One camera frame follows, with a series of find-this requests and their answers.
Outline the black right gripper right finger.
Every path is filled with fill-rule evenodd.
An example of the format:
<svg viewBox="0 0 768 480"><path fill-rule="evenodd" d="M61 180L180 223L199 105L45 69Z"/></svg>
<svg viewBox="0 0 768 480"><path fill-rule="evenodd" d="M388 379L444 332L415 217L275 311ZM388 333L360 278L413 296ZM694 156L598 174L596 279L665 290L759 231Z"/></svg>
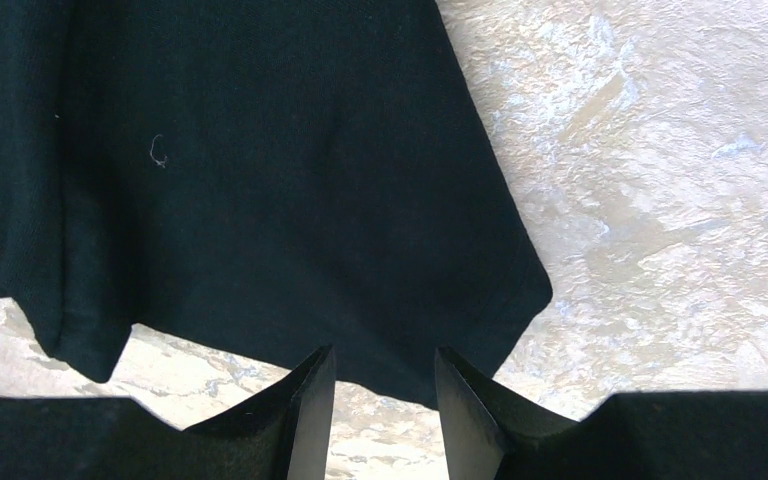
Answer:
<svg viewBox="0 0 768 480"><path fill-rule="evenodd" d="M453 479L768 479L768 391L618 393L576 421L449 347L435 380Z"/></svg>

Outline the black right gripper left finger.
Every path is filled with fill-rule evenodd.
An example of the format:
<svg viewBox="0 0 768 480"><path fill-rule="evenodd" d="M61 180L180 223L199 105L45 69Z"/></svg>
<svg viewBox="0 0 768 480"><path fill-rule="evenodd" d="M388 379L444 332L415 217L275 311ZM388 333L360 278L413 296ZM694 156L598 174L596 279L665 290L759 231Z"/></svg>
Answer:
<svg viewBox="0 0 768 480"><path fill-rule="evenodd" d="M0 479L321 479L335 356L178 430L124 397L0 397Z"/></svg>

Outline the black floral print t-shirt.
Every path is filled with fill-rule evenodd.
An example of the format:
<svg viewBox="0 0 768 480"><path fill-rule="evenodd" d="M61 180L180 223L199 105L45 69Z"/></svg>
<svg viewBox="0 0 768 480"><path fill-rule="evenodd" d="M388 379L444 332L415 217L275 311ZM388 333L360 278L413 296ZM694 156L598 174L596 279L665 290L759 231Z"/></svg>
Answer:
<svg viewBox="0 0 768 480"><path fill-rule="evenodd" d="M432 1L0 1L0 298L111 377L131 328L434 407L550 303Z"/></svg>

